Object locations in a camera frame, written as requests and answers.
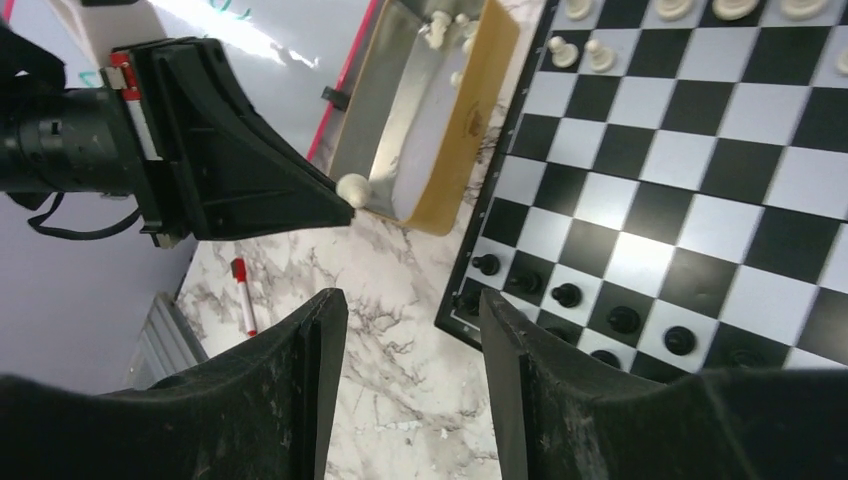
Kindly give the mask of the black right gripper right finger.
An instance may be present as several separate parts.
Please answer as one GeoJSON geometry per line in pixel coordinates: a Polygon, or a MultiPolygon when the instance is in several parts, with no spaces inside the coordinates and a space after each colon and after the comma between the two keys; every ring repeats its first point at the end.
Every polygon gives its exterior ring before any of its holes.
{"type": "Polygon", "coordinates": [[[479,299],[506,479],[843,479],[843,369],[718,369],[657,383],[479,299]]]}

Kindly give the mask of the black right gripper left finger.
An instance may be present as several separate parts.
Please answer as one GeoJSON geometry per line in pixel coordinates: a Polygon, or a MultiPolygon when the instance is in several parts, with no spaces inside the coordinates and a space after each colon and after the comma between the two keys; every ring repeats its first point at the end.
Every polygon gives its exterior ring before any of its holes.
{"type": "Polygon", "coordinates": [[[320,479],[348,307],[321,290],[266,331],[145,390],[1,379],[5,479],[320,479]]]}

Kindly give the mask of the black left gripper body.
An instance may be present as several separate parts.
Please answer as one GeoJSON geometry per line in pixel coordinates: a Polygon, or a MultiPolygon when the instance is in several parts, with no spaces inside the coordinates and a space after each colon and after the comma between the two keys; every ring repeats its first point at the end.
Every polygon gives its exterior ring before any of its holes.
{"type": "Polygon", "coordinates": [[[69,88],[64,62],[1,27],[1,190],[36,210],[53,193],[134,192],[136,145],[104,89],[69,88]]]}

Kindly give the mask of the white chess piece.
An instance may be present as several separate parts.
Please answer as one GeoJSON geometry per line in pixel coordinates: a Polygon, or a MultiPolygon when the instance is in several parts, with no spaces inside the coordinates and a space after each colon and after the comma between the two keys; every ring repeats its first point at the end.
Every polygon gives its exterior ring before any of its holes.
{"type": "Polygon", "coordinates": [[[574,65],[580,54],[579,48],[561,36],[551,37],[547,42],[551,54],[551,63],[559,69],[566,69],[574,65]]]}
{"type": "Polygon", "coordinates": [[[349,173],[336,182],[336,194],[352,208],[362,209],[371,201],[373,190],[368,178],[349,173]]]}
{"type": "Polygon", "coordinates": [[[843,49],[836,57],[834,68],[839,75],[848,75],[848,48],[843,49]]]}
{"type": "Polygon", "coordinates": [[[694,8],[694,0],[655,0],[654,10],[663,22],[674,22],[685,18],[694,8]]]}
{"type": "Polygon", "coordinates": [[[587,41],[584,50],[589,58],[590,69],[595,73],[608,72],[616,64],[617,53],[615,50],[598,39],[587,41]]]}
{"type": "Polygon", "coordinates": [[[736,21],[751,14],[759,3],[759,0],[712,0],[711,10],[719,20],[736,21]]]}
{"type": "Polygon", "coordinates": [[[799,22],[819,16],[829,3],[829,0],[781,0],[779,8],[786,19],[799,22]]]}
{"type": "Polygon", "coordinates": [[[566,0],[565,14],[572,21],[580,21],[585,19],[592,13],[594,8],[593,0],[566,0]]]}

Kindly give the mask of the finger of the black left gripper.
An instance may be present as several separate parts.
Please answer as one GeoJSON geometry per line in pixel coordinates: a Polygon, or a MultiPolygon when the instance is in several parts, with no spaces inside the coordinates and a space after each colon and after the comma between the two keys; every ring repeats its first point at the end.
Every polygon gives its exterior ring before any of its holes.
{"type": "Polygon", "coordinates": [[[242,90],[221,42],[182,37],[115,48],[105,79],[136,149],[124,168],[143,232],[162,245],[343,227],[354,208],[242,90]]]}

